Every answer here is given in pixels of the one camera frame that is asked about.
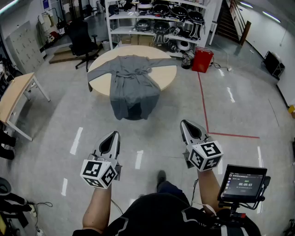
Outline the printed brown cardboard box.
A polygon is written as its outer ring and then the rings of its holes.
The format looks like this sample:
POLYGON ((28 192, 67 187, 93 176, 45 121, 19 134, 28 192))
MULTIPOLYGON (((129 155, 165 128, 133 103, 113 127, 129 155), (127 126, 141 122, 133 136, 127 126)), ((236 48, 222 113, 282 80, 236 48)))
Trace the printed brown cardboard box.
POLYGON ((138 36, 138 45, 152 47, 153 46, 153 36, 139 35, 138 36))

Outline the person's left forearm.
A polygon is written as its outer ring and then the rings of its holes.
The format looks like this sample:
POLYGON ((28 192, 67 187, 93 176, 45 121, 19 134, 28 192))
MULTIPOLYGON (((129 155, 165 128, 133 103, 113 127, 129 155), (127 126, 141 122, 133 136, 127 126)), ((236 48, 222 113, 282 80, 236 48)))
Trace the person's left forearm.
POLYGON ((83 229, 92 229, 103 233, 109 223, 111 194, 111 185, 108 189, 94 189, 90 204, 83 216, 83 229))

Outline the person's right forearm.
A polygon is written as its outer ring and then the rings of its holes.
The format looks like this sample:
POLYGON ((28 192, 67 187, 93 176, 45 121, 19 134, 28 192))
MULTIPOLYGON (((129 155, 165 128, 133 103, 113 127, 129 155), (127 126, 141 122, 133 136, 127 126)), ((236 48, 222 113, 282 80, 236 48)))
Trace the person's right forearm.
POLYGON ((207 214, 213 215, 214 212, 221 210, 218 204, 218 194, 220 185, 212 170, 198 171, 199 189, 201 202, 207 214))

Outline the white metal shelving unit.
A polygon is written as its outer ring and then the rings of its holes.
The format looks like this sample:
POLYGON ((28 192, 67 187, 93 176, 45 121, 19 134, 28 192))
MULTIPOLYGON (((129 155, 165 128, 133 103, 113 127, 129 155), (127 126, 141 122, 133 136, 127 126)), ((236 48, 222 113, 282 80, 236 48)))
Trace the white metal shelving unit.
MULTIPOLYGON (((156 20, 167 20, 170 22, 171 26, 182 27, 185 30, 192 29, 192 22, 186 21, 185 23, 180 22, 179 20, 175 20, 172 18, 160 18, 155 17, 153 15, 140 15, 138 10, 138 5, 141 1, 144 0, 126 0, 126 3, 123 7, 118 8, 115 5, 109 5, 111 0, 105 0, 105 7, 106 7, 106 22, 107 22, 107 29, 108 29, 108 36, 110 47, 113 49, 113 37, 117 35, 119 37, 119 43, 117 47, 124 47, 129 44, 122 44, 121 36, 124 35, 151 35, 154 37, 154 33, 150 32, 137 32, 133 31, 132 28, 135 26, 137 20, 143 19, 151 19, 152 23, 156 20)), ((163 1, 164 3, 169 3, 170 7, 174 5, 180 5, 185 7, 188 10, 199 11, 205 20, 205 27, 201 29, 201 39, 192 41, 186 39, 184 37, 174 36, 173 34, 168 34, 170 40, 168 43, 161 43, 155 44, 153 43, 152 47, 156 47, 158 49, 163 49, 168 55, 173 57, 182 57, 183 54, 188 54, 190 56, 194 56, 195 48, 202 47, 204 48, 209 36, 210 28, 213 24, 213 16, 215 13, 217 1, 216 0, 207 0, 204 1, 203 4, 199 2, 192 2, 189 0, 147 0, 148 2, 154 4, 157 1, 163 1), (190 43, 190 50, 187 52, 180 51, 177 47, 177 41, 187 41, 190 43)))

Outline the white round helmet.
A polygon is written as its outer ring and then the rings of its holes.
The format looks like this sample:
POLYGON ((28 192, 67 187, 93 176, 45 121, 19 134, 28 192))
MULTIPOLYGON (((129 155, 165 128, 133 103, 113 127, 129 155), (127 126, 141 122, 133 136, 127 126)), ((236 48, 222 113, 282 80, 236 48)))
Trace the white round helmet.
POLYGON ((180 51, 187 52, 190 50, 190 43, 187 41, 177 41, 177 47, 180 51))

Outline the grey robe garment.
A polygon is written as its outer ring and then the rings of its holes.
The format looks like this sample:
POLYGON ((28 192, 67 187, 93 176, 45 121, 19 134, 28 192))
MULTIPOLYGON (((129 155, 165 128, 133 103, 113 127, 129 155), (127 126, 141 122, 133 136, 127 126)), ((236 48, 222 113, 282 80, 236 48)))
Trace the grey robe garment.
POLYGON ((149 76, 152 69, 176 66, 172 58, 150 59, 137 55, 117 56, 88 72, 88 82, 111 74, 110 103, 116 119, 147 119, 155 108, 161 89, 149 76))

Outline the light wooden desk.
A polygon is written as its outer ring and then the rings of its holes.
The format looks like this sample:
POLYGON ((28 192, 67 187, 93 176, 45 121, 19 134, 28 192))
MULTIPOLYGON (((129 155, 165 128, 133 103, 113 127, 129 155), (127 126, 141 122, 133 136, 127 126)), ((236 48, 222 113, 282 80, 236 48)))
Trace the light wooden desk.
POLYGON ((12 123, 10 121, 10 118, 14 108, 21 98, 21 95, 24 94, 25 90, 28 87, 33 87, 31 85, 32 81, 34 81, 36 87, 40 90, 47 101, 50 102, 51 99, 37 80, 34 73, 21 75, 12 80, 0 100, 0 121, 5 126, 16 131, 18 134, 22 135, 29 141, 32 141, 33 139, 29 135, 25 134, 22 130, 20 130, 14 123, 12 123))

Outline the wooden step platform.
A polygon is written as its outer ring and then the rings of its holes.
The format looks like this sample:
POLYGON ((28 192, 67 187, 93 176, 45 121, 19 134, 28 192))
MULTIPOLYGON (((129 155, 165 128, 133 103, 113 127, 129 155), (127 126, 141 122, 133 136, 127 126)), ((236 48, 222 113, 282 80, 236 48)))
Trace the wooden step platform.
POLYGON ((54 52, 53 57, 49 60, 49 64, 56 64, 67 61, 80 61, 83 64, 87 60, 94 60, 98 57, 99 51, 102 49, 102 44, 97 43, 94 50, 86 52, 83 47, 74 47, 72 44, 67 47, 61 47, 54 52))

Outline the person's right leg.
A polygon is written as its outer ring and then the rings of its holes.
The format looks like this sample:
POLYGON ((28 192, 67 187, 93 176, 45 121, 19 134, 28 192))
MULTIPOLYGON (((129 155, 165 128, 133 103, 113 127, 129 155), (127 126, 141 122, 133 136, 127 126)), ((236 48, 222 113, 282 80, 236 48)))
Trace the person's right leg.
POLYGON ((183 196, 183 191, 167 180, 157 185, 157 193, 168 193, 177 197, 183 196))

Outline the red metal cabinet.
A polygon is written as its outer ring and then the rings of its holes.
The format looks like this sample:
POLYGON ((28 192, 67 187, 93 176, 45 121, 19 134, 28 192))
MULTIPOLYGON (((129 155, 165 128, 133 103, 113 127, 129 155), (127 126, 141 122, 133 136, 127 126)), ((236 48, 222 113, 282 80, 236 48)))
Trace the red metal cabinet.
POLYGON ((192 63, 192 70, 196 72, 206 73, 213 55, 214 53, 209 49, 196 47, 192 63))

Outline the group of black helmets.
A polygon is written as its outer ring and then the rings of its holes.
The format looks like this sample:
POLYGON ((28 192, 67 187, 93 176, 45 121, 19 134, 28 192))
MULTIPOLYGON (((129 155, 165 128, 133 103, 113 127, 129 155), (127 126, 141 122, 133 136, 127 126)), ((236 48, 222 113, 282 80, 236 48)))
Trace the group of black helmets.
POLYGON ((138 5, 140 15, 153 15, 160 18, 172 18, 179 20, 182 23, 186 21, 192 22, 192 29, 186 30, 182 27, 171 26, 167 20, 156 20, 152 23, 151 19, 139 19, 133 31, 154 33, 153 42, 155 44, 168 43, 168 34, 174 36, 184 37, 186 39, 196 41, 201 39, 201 29, 205 27, 205 20, 199 11, 188 10, 183 6, 174 5, 170 7, 169 3, 157 1, 152 4, 147 0, 141 1, 138 5))

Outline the black chest monitor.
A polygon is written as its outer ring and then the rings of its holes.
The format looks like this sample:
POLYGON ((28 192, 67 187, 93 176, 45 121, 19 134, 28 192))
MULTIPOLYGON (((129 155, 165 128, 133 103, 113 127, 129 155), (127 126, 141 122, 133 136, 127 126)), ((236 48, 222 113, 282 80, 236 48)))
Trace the black chest monitor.
POLYGON ((261 201, 266 174, 266 168, 228 164, 218 194, 218 201, 233 203, 261 201))

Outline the dark round table pedestal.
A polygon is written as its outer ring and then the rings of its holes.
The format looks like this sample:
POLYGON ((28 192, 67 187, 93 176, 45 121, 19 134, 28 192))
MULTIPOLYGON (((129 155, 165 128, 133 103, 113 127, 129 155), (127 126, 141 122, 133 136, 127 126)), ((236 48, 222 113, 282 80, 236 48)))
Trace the dark round table pedestal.
POLYGON ((142 109, 141 109, 141 104, 136 103, 132 107, 128 108, 128 116, 125 117, 127 120, 141 120, 141 114, 142 114, 142 109))

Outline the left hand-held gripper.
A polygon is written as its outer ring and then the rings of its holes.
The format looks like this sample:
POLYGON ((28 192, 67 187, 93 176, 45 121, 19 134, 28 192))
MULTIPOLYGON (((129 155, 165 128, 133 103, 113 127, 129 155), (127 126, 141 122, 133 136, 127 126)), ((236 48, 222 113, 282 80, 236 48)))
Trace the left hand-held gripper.
POLYGON ((91 187, 108 189, 113 180, 120 180, 122 166, 116 160, 119 152, 119 132, 104 135, 96 142, 88 159, 83 161, 80 177, 91 187))

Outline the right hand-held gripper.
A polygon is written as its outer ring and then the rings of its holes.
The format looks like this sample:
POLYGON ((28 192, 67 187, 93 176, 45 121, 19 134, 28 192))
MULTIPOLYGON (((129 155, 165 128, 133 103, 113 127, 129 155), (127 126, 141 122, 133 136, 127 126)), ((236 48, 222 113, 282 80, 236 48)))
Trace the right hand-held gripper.
POLYGON ((221 145, 218 141, 204 141, 208 135, 202 126, 184 119, 180 122, 180 130, 186 144, 183 155, 188 168, 195 167, 202 172, 219 165, 223 157, 221 145))

